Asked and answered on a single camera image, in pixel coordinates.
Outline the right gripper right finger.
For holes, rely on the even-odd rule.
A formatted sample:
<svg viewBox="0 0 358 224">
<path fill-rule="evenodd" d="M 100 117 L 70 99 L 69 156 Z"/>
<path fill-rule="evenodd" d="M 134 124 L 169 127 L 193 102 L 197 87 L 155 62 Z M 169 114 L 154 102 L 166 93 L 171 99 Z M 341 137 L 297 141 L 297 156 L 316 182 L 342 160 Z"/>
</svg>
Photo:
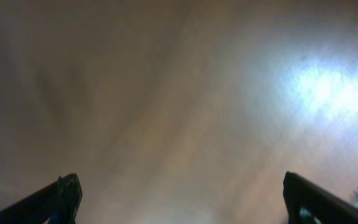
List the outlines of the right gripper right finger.
<svg viewBox="0 0 358 224">
<path fill-rule="evenodd" d="M 289 224 L 358 224 L 358 208 L 296 173 L 285 174 L 283 198 Z"/>
</svg>

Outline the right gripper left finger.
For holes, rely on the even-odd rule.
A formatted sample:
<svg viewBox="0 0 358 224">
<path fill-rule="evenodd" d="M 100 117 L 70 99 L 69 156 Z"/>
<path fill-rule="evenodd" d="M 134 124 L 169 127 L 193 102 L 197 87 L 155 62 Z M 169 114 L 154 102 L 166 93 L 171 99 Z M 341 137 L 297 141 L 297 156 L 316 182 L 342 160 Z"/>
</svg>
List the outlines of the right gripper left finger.
<svg viewBox="0 0 358 224">
<path fill-rule="evenodd" d="M 72 224 L 83 193 L 75 173 L 57 181 L 0 211 L 0 224 Z"/>
</svg>

